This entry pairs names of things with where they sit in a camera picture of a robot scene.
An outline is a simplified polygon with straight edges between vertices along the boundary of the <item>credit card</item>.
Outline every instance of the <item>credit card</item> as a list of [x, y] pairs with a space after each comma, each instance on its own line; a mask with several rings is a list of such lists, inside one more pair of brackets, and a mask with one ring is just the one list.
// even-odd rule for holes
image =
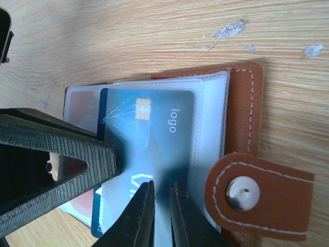
[[106, 232], [140, 184], [153, 180], [155, 246], [171, 246], [170, 187], [176, 181], [187, 186], [194, 94], [180, 90], [103, 89], [99, 106], [98, 139], [118, 147], [123, 172], [101, 186], [100, 199], [94, 194], [96, 223], [92, 231], [97, 232], [100, 226], [101, 232]]

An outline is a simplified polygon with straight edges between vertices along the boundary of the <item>metal snap button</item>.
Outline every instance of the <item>metal snap button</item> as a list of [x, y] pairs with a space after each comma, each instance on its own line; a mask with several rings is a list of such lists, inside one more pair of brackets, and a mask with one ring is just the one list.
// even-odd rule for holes
[[256, 181], [246, 176], [233, 179], [226, 191], [228, 203], [239, 211], [248, 211], [254, 208], [260, 195], [261, 191]]

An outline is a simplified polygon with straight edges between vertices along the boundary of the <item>wallet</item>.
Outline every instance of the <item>wallet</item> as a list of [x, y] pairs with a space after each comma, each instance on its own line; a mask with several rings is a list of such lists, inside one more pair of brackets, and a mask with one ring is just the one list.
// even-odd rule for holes
[[[229, 69], [226, 156], [211, 170], [205, 186], [205, 204], [233, 246], [252, 246], [252, 234], [285, 240], [306, 239], [314, 175], [258, 158], [262, 116], [263, 71], [259, 64], [197, 68], [152, 75], [152, 79], [202, 75]], [[234, 178], [252, 178], [260, 198], [249, 211], [234, 209], [227, 189]]]

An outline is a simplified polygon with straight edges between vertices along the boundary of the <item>wood grain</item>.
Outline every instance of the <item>wood grain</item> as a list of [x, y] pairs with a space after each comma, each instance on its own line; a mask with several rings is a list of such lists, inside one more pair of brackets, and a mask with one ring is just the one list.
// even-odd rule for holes
[[[329, 2], [0, 0], [12, 16], [10, 63], [0, 67], [0, 107], [61, 118], [64, 88], [165, 70], [258, 61], [265, 91], [261, 157], [316, 174], [308, 240], [257, 238], [256, 246], [329, 241]], [[212, 45], [211, 34], [247, 22]], [[303, 50], [322, 44], [316, 57]], [[253, 45], [251, 53], [244, 47]], [[90, 231], [54, 210], [9, 235], [15, 246], [90, 246]]]

